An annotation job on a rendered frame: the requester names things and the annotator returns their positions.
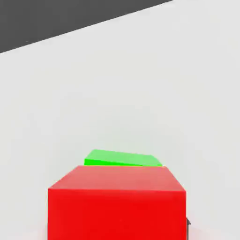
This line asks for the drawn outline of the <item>small green cube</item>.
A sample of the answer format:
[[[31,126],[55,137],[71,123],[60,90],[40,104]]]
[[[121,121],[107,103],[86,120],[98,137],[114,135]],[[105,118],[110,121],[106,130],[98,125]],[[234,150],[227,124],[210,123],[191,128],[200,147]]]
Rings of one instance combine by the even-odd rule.
[[[92,150],[84,159],[84,165],[163,166],[152,155],[109,150]]]

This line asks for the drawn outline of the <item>small red cube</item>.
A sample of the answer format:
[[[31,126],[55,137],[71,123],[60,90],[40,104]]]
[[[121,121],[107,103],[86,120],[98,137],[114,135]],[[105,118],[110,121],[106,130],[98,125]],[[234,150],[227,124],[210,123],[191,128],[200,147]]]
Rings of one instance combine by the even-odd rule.
[[[48,189],[47,240],[186,240],[186,227],[165,166],[78,166]]]

